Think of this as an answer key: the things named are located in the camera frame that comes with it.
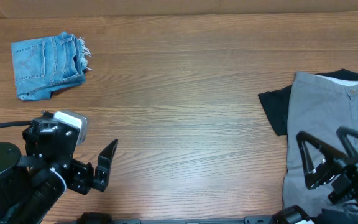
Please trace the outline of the light blue denim jeans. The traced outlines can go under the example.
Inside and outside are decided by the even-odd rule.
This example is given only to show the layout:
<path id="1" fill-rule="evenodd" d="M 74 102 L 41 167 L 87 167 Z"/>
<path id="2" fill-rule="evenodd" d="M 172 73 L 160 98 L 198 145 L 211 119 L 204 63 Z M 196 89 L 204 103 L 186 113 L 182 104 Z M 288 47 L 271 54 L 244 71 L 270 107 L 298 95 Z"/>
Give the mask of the light blue denim jeans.
<path id="1" fill-rule="evenodd" d="M 83 84 L 92 56 L 82 37 L 67 32 L 13 42 L 11 54 L 16 96 L 23 101 L 49 100 L 55 91 Z"/>

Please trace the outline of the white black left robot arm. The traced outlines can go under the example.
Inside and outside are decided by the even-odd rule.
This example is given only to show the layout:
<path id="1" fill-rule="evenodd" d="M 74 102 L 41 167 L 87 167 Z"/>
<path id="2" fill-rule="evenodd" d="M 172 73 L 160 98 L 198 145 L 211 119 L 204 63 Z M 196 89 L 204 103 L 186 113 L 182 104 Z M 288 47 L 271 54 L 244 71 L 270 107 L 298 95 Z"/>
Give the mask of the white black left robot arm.
<path id="1" fill-rule="evenodd" d="M 26 127 L 25 154 L 15 144 L 0 142 L 0 223 L 41 223 L 67 190 L 82 195 L 106 190 L 118 140 L 100 152 L 96 167 L 80 162 L 73 155 L 88 125 L 87 117 L 64 110 L 0 123 L 0 128 Z"/>

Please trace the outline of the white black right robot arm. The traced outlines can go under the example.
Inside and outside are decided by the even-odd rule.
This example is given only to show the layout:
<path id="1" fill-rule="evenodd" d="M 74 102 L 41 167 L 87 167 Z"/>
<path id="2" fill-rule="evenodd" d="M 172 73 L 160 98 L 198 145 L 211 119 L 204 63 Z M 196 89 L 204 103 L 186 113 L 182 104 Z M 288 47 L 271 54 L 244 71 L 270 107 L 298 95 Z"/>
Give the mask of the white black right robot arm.
<path id="1" fill-rule="evenodd" d="M 305 131 L 296 135 L 305 185 L 311 190 L 331 184 L 333 191 L 328 195 L 331 203 L 355 200 L 358 204 L 358 152 L 348 138 L 358 139 L 358 131 L 341 126 L 336 133 L 346 153 Z"/>

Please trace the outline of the grey garment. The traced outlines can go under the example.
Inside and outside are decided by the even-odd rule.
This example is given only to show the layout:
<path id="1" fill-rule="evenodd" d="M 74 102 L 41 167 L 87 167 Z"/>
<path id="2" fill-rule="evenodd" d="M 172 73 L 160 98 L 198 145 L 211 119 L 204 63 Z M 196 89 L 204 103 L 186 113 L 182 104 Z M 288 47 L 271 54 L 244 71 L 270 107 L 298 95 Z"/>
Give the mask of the grey garment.
<path id="1" fill-rule="evenodd" d="M 333 205 L 330 184 L 309 190 L 305 185 L 296 135 L 305 131 L 339 151 L 344 148 L 336 134 L 345 126 L 358 131 L 358 80 L 324 77 L 297 72 L 291 88 L 287 120 L 287 174 L 283 182 L 283 205 L 300 206 L 311 216 L 322 209 L 358 215 L 354 200 Z"/>

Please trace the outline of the black garment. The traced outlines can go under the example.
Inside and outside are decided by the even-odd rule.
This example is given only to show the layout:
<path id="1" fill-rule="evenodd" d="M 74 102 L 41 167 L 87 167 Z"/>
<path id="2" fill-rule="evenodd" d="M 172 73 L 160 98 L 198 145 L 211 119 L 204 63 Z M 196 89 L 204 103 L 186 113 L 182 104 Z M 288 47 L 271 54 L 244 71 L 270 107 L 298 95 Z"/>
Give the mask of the black garment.
<path id="1" fill-rule="evenodd" d="M 358 81 L 358 73 L 346 69 L 328 73 L 319 73 L 318 75 L 347 81 Z M 266 117 L 277 136 L 287 135 L 288 107 L 291 88 L 292 85 L 289 85 L 281 90 L 258 94 Z"/>

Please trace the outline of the black table edge rail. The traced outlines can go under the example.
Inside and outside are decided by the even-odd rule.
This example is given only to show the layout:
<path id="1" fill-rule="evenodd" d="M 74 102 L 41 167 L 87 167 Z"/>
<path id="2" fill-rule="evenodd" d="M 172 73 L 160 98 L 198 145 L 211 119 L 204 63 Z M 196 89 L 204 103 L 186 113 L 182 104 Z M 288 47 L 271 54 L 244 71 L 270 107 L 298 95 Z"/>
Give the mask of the black table edge rail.
<path id="1" fill-rule="evenodd" d="M 107 213 L 87 212 L 73 221 L 59 221 L 58 224 L 105 223 L 105 224 L 269 224 L 269 215 L 245 216 L 244 218 L 213 218 L 186 220 L 141 220 L 138 218 L 115 219 Z"/>

